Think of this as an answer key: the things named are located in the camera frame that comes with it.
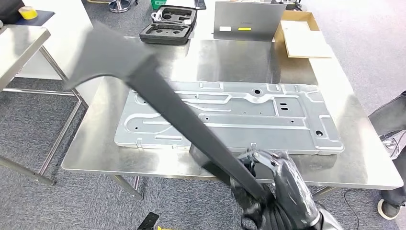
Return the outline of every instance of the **laptop lid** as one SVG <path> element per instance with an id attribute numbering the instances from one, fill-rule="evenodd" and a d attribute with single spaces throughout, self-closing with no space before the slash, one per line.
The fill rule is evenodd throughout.
<path id="1" fill-rule="evenodd" d="M 215 3 L 214 38 L 272 41 L 285 9 L 284 4 L 218 1 Z"/>

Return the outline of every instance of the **axe head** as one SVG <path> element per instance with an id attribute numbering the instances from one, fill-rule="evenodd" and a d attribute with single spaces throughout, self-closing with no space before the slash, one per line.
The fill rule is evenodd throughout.
<path id="1" fill-rule="evenodd" d="M 96 22 L 86 34 L 83 49 L 66 89 L 101 76 L 117 77 L 129 82 L 158 67 L 153 52 L 132 39 L 127 39 L 106 25 Z"/>

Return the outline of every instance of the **metal table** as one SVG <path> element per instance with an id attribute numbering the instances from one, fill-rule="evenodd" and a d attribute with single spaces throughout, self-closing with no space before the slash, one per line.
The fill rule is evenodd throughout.
<path id="1" fill-rule="evenodd" d="M 50 152 L 48 153 L 45 162 L 38 172 L 27 169 L 24 166 L 11 161 L 10 159 L 7 159 L 6 157 L 1 155 L 0 164 L 45 184 L 53 185 L 55 183 L 54 180 L 45 177 L 44 173 L 48 168 L 49 163 L 51 162 L 63 136 L 65 135 L 80 105 L 87 105 L 75 89 L 73 89 L 72 92 L 56 92 L 5 88 L 7 84 L 10 83 L 10 81 L 14 78 L 14 76 L 23 68 L 25 63 L 27 63 L 27 61 L 38 50 L 49 62 L 52 68 L 57 72 L 57 74 L 61 77 L 62 80 L 66 81 L 68 79 L 62 69 L 58 66 L 55 60 L 45 49 L 45 47 L 43 47 L 44 42 L 50 37 L 50 35 L 51 34 L 46 28 L 38 26 L 6 25 L 0 29 L 0 92 L 4 91 L 76 96 L 78 98 L 78 102 L 73 108 L 73 111 L 69 115 Z"/>
<path id="2" fill-rule="evenodd" d="M 318 85 L 345 150 L 338 156 L 292 158 L 308 185 L 328 186 L 317 193 L 319 196 L 333 191 L 332 187 L 391 190 L 403 185 L 345 75 L 316 76 L 308 59 L 288 58 L 283 43 L 190 39 L 184 46 L 144 45 L 156 49 L 163 63 L 159 72 L 171 80 Z M 214 179 L 187 151 L 130 149 L 114 143 L 128 91 L 119 80 L 104 78 L 62 168 L 113 175 L 137 198 L 140 194 L 118 175 Z M 261 183 L 273 182 L 268 169 L 259 165 L 256 170 Z"/>

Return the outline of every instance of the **stamped metal panel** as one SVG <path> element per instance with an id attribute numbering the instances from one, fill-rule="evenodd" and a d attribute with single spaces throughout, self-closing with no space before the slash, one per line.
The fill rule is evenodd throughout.
<path id="1" fill-rule="evenodd" d="M 315 85 L 170 84 L 232 152 L 245 152 L 252 145 L 290 154 L 338 154 L 344 150 Z M 191 145 L 135 91 L 129 92 L 114 141 L 119 146 L 146 149 L 188 150 Z"/>

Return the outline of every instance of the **white cable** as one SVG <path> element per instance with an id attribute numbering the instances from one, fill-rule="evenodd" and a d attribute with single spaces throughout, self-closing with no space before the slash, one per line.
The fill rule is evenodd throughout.
<path id="1" fill-rule="evenodd" d="M 156 22 L 160 22 L 162 20 L 162 10 L 158 10 L 156 13 L 152 13 L 151 17 Z"/>

